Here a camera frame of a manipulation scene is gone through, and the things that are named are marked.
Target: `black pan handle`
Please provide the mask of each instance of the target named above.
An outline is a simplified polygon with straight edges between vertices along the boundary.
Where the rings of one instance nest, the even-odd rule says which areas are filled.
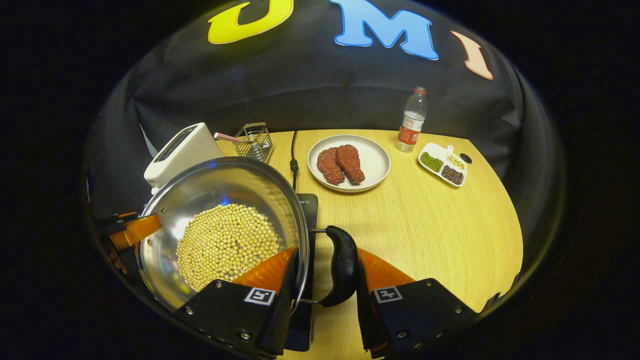
[[[326,233],[333,242],[331,259],[331,278],[333,288],[320,301],[300,300],[301,302],[320,304],[324,307],[336,306],[347,301],[358,286],[358,269],[360,258],[353,238],[339,227],[328,226],[326,229],[311,230],[314,233]]]

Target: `table surface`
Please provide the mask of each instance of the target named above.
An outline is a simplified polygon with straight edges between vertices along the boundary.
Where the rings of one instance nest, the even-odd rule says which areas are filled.
[[[311,147],[328,136],[352,134],[369,138],[389,154],[391,169],[377,187],[362,193],[341,193],[323,186],[307,166]],[[415,280],[440,281],[474,311],[480,312],[496,293],[505,294],[522,265],[522,233],[511,199],[489,163],[470,141],[421,134],[413,152],[395,148],[397,131],[298,131],[294,146],[300,169],[296,192],[318,196],[317,226],[334,225],[352,235],[358,247],[388,261]],[[289,170],[293,132],[272,133],[269,165],[292,181]],[[451,186],[423,169],[417,156],[428,142],[453,145],[469,155],[467,179]],[[230,142],[219,141],[225,155],[235,156]],[[332,288],[333,245],[316,238],[314,299]],[[313,308],[311,348],[285,350],[281,359],[370,359],[362,348],[356,297],[329,308]]]

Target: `frying pan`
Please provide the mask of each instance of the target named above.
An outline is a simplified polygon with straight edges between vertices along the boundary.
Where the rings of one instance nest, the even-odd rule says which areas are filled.
[[[254,207],[272,222],[280,251],[298,248],[291,312],[301,301],[328,307],[344,302],[355,292],[358,267],[355,242],[344,230],[329,226],[311,231],[326,232],[334,244],[333,288],[323,300],[300,299],[307,283],[310,229],[294,190],[277,170],[261,161],[217,158],[175,176],[149,200],[140,214],[147,217],[156,213],[163,225],[141,241],[136,260],[147,288],[169,311],[180,308],[197,293],[179,272],[178,241],[196,214],[219,204]]]

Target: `white plate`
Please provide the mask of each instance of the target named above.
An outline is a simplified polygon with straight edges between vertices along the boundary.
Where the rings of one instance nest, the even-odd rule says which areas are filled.
[[[440,159],[442,160],[442,167],[440,168],[440,171],[433,171],[431,170],[429,167],[427,167],[427,165],[423,164],[420,161],[420,157],[422,156],[422,154],[424,152],[427,152],[432,158],[436,158],[436,159]],[[460,170],[460,168],[458,168],[456,165],[453,165],[452,163],[449,162],[449,160],[447,160],[447,158],[449,156],[453,156],[454,158],[456,158],[456,160],[460,161],[461,163],[464,164],[465,168],[464,170]],[[446,149],[443,148],[442,146],[436,144],[436,143],[428,143],[427,145],[425,145],[422,150],[420,150],[420,154],[418,154],[418,164],[420,164],[420,166],[424,167],[425,169],[427,169],[428,171],[436,174],[440,179],[442,179],[442,181],[449,183],[453,186],[457,186],[458,188],[463,186],[465,184],[465,181],[467,180],[467,169],[469,168],[469,165],[464,162],[458,155],[455,155],[453,153],[453,146],[449,145]],[[446,179],[444,176],[442,176],[442,170],[444,169],[445,165],[448,165],[449,167],[453,168],[455,171],[458,172],[462,172],[462,183],[460,183],[460,185],[456,185],[452,182],[450,182],[448,179]]]
[[[352,185],[346,178],[339,185],[327,183],[326,178],[318,169],[318,155],[323,150],[330,147],[338,147],[341,145],[353,145],[358,149],[358,157],[360,158],[360,169],[364,173],[365,179],[358,185]],[[339,192],[363,192],[380,184],[389,173],[391,168],[391,160],[389,154],[373,140],[357,135],[335,135],[322,139],[317,142],[309,151],[307,157],[307,165],[314,177],[328,188],[338,190]]]

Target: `raw meat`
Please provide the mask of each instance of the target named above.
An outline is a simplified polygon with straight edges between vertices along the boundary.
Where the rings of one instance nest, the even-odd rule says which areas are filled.
[[[332,147],[323,150],[320,155],[318,155],[318,169],[323,173],[327,182],[333,185],[338,185],[344,181],[342,170],[335,161],[337,151],[337,147]]]
[[[353,145],[340,146],[335,155],[338,166],[342,168],[351,184],[358,185],[364,180],[364,173],[360,170],[358,149]]]

